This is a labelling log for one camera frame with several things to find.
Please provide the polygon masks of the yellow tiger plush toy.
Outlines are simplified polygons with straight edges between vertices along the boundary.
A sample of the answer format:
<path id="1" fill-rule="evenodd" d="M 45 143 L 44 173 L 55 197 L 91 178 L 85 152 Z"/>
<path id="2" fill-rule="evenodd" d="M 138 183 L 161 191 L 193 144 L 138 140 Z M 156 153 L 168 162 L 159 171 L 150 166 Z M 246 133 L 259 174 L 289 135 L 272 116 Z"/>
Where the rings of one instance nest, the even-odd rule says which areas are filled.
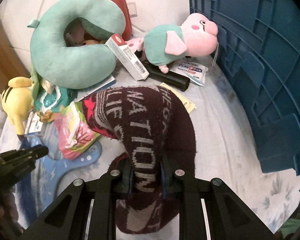
<path id="1" fill-rule="evenodd" d="M 24 121 L 32 110 L 32 85 L 33 81 L 27 77 L 14 77 L 1 94 L 2 109 L 14 126 L 19 140 L 25 134 Z"/>

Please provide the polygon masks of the pink green wet wipes pack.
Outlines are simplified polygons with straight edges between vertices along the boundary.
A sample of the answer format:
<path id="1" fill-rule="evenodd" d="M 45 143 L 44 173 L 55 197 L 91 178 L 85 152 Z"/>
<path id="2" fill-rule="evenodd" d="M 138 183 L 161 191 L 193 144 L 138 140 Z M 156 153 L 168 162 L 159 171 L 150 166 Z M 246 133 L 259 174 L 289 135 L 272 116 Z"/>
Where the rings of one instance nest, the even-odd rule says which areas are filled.
<path id="1" fill-rule="evenodd" d="M 58 148 L 65 159 L 76 159 L 100 136 L 88 126 L 81 101 L 63 107 L 54 124 L 58 132 Z"/>

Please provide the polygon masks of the teal white snack bag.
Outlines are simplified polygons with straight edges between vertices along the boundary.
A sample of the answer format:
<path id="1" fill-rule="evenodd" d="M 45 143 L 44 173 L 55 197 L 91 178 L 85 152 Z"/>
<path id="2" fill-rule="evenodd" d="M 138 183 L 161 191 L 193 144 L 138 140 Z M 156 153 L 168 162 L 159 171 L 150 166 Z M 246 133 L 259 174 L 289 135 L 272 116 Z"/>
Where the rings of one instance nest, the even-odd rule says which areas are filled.
<path id="1" fill-rule="evenodd" d="M 57 114 L 77 98 L 76 90 L 52 84 L 34 69 L 31 71 L 31 80 L 32 106 L 41 122 L 53 122 Z"/>

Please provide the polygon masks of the maroon knitted hat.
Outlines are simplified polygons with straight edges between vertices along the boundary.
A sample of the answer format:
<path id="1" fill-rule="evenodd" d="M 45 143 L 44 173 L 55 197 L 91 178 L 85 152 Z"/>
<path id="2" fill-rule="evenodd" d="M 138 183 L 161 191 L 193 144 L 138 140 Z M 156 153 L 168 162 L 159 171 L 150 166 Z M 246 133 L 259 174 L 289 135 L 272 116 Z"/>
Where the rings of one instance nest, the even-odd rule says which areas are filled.
<path id="1" fill-rule="evenodd" d="M 134 171 L 132 195 L 116 204 L 116 225 L 126 234 L 155 233 L 179 213 L 179 203 L 163 197 L 161 159 L 195 171 L 196 136 L 179 98 L 162 86 L 113 87 L 82 101 L 88 126 L 124 146 Z"/>

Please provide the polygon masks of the teal U-shaped neck pillow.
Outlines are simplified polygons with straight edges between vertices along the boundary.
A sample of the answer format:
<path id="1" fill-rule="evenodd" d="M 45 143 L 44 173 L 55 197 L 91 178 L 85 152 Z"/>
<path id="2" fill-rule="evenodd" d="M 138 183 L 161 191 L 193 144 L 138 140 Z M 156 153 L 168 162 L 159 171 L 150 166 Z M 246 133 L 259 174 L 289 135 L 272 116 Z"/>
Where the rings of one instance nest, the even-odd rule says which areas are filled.
<path id="1" fill-rule="evenodd" d="M 126 27 L 120 7 L 111 0 L 60 0 L 38 21 L 31 41 L 32 69 L 63 88 L 82 89 L 107 78 L 116 56 L 106 44 L 66 45 L 66 28 L 75 20 L 95 39 L 106 42 Z"/>

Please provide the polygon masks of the small white card packet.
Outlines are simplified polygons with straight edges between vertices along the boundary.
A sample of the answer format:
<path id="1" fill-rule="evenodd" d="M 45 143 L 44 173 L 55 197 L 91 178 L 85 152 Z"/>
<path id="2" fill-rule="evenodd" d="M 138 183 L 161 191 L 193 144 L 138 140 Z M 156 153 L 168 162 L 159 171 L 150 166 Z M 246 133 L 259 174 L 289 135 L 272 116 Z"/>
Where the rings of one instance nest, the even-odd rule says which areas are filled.
<path id="1" fill-rule="evenodd" d="M 45 134 L 47 123 L 41 122 L 37 113 L 29 114 L 27 125 L 25 128 L 26 137 L 43 137 Z"/>

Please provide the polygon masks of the blue white flat box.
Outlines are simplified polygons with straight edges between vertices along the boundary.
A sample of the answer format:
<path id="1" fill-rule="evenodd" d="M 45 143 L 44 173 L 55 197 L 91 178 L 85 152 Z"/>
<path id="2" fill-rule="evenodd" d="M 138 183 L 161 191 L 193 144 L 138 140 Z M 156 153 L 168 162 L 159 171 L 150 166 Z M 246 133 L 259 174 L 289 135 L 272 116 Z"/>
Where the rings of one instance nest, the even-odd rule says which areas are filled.
<path id="1" fill-rule="evenodd" d="M 82 99 L 86 98 L 93 92 L 108 88 L 116 83 L 115 78 L 112 75 L 109 75 L 107 78 L 102 80 L 101 82 L 90 86 L 88 88 L 78 89 L 77 90 L 77 97 L 75 98 L 74 102 L 79 102 Z"/>

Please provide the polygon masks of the yellow padded mailer envelope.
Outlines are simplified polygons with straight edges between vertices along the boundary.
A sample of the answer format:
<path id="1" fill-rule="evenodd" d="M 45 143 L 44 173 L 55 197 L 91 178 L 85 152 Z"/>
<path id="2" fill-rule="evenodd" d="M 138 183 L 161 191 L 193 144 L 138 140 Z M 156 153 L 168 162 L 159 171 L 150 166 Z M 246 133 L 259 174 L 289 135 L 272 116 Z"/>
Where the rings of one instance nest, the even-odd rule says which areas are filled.
<path id="1" fill-rule="evenodd" d="M 192 101 L 187 99 L 185 96 L 180 94 L 177 90 L 170 87 L 166 83 L 163 82 L 160 84 L 160 86 L 170 90 L 173 94 L 175 94 L 178 97 L 178 99 L 183 103 L 183 106 L 185 107 L 188 113 L 191 113 L 196 108 L 195 104 Z"/>

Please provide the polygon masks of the brown bear plush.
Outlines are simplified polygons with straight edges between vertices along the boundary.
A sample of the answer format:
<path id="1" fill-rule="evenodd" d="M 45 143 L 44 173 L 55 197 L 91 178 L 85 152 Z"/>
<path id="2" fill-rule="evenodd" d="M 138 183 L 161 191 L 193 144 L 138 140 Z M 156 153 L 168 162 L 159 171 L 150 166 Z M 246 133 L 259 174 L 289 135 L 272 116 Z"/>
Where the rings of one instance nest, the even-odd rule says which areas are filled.
<path id="1" fill-rule="evenodd" d="M 68 24 L 64 31 L 64 40 L 67 47 L 81 47 L 92 44 L 101 44 L 86 32 L 82 21 L 77 18 Z"/>

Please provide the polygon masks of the black rectangular case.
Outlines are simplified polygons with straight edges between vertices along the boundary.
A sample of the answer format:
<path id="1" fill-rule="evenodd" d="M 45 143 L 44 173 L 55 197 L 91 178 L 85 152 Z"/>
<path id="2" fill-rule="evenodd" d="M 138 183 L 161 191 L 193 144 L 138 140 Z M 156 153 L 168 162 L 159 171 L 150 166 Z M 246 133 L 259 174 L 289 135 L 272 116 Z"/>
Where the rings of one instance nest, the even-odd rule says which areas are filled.
<path id="1" fill-rule="evenodd" d="M 190 84 L 190 79 L 186 76 L 169 71 L 164 74 L 157 66 L 150 64 L 147 60 L 142 60 L 142 51 L 136 51 L 135 55 L 149 72 L 149 78 L 164 82 L 169 86 L 177 88 L 182 92 L 186 91 Z"/>

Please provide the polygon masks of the white blue tissue packet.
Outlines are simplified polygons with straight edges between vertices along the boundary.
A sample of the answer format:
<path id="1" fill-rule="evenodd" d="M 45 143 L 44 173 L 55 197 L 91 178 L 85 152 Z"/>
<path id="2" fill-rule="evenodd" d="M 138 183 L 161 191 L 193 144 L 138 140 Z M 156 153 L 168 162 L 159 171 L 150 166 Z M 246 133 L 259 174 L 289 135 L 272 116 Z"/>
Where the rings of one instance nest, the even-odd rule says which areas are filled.
<path id="1" fill-rule="evenodd" d="M 188 77 L 190 83 L 200 87 L 205 86 L 205 76 L 209 69 L 197 62 L 190 62 L 186 60 L 175 61 L 170 66 L 170 71 Z"/>

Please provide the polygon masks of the white red cardboard box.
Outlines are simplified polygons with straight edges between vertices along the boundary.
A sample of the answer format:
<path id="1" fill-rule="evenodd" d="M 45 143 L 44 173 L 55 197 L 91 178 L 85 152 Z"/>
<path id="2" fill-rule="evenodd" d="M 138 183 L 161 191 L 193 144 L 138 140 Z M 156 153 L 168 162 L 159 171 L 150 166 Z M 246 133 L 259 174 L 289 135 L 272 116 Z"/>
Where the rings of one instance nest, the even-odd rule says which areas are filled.
<path id="1" fill-rule="evenodd" d="M 147 79 L 149 72 L 119 34 L 112 35 L 107 40 L 106 45 L 134 80 L 140 81 Z"/>

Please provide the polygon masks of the blue plastic storage crate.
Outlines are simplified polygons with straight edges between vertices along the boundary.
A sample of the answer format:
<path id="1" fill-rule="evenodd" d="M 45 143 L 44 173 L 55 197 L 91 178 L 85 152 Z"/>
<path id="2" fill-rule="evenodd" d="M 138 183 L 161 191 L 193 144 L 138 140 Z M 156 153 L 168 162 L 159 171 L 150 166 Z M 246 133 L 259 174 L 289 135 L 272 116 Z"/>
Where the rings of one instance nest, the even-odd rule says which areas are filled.
<path id="1" fill-rule="evenodd" d="M 292 0 L 189 0 L 218 26 L 217 64 L 250 122 L 264 173 L 300 176 L 300 10 Z"/>

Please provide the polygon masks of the red handbag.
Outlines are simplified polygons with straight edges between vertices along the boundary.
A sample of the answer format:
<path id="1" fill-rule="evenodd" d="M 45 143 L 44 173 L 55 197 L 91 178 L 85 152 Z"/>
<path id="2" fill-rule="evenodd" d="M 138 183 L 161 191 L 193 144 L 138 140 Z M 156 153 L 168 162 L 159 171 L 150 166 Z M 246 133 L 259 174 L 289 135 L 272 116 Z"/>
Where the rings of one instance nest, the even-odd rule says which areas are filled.
<path id="1" fill-rule="evenodd" d="M 128 41 L 132 35 L 132 24 L 130 20 L 130 14 L 129 14 L 127 2 L 126 0 L 111 0 L 111 1 L 114 2 L 124 14 L 126 26 L 124 32 L 122 33 L 122 38 L 125 41 Z"/>

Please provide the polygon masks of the pink pig plush teal shirt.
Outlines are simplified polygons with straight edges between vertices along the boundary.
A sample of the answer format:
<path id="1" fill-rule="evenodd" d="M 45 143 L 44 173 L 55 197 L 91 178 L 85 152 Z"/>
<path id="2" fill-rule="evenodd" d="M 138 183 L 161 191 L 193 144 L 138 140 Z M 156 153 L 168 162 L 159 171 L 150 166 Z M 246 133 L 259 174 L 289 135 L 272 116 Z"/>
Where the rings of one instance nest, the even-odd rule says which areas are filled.
<path id="1" fill-rule="evenodd" d="M 127 41 L 127 45 L 134 52 L 142 52 L 142 59 L 166 74 L 174 61 L 213 53 L 218 46 L 217 34 L 215 22 L 203 14 L 192 13 L 181 25 L 158 25 L 144 37 Z"/>

